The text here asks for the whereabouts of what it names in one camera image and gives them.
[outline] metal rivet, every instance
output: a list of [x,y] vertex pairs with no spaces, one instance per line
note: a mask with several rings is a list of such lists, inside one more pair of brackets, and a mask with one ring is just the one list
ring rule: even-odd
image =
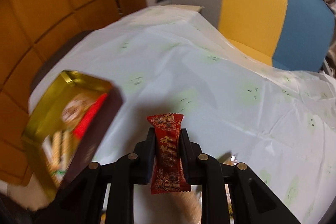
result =
[[136,153],[129,153],[127,157],[129,160],[135,160],[138,158],[138,155]]
[[238,163],[237,167],[238,167],[238,169],[240,169],[242,171],[244,171],[244,170],[247,169],[247,165],[245,163],[243,163],[243,162]]
[[207,160],[207,159],[209,158],[209,156],[208,156],[207,154],[199,154],[199,155],[198,155],[198,158],[199,158],[200,160]]
[[92,162],[92,163],[89,164],[89,169],[94,170],[94,169],[97,169],[98,166],[99,166],[99,164],[97,162]]

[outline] red candy wrapper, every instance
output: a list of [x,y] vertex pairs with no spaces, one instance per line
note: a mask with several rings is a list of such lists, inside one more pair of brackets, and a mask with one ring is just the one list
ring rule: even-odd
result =
[[161,114],[148,116],[155,128],[157,140],[156,166],[152,177],[151,193],[191,191],[183,176],[179,157],[178,141],[182,114]]

